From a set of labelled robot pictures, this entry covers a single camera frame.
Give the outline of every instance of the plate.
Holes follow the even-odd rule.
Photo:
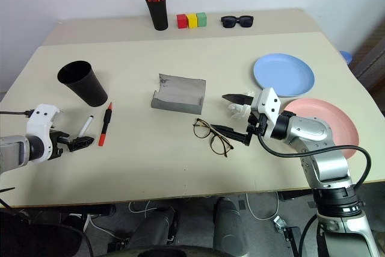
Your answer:
[[[351,119],[338,107],[320,99],[296,99],[289,103],[285,111],[292,111],[300,117],[317,117],[327,122],[333,132],[333,141],[337,146],[343,144],[359,145],[359,133]],[[343,150],[346,159],[356,150]]]
[[[254,64],[254,77],[260,87],[272,87],[281,97],[307,93],[315,82],[312,69],[288,54],[268,54],[258,59]]]

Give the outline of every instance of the blue plate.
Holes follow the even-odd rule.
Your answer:
[[[315,77],[302,60],[288,54],[268,54],[254,64],[254,77],[262,88],[272,87],[278,96],[300,96],[312,89]]]

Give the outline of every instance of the green block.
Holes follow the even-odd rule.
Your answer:
[[[207,24],[206,13],[204,13],[204,12],[197,13],[197,18],[198,18],[198,27],[206,26],[206,24]]]

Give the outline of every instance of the eyeglasses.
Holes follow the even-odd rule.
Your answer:
[[[254,16],[243,15],[240,17],[235,16],[223,16],[221,18],[222,25],[225,28],[233,28],[236,23],[239,23],[242,27],[251,27],[253,25]]]
[[[214,153],[227,157],[227,153],[230,150],[234,149],[234,147],[230,144],[227,138],[223,137],[215,129],[211,128],[211,126],[204,120],[197,119],[193,126],[194,134],[198,138],[206,138],[211,133],[214,134],[210,140],[210,147],[214,151]]]

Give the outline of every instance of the black pen holder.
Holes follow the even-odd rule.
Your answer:
[[[166,0],[159,2],[149,2],[145,0],[147,6],[149,7],[152,23],[156,30],[165,30],[168,28],[167,21],[167,9],[166,9]]]

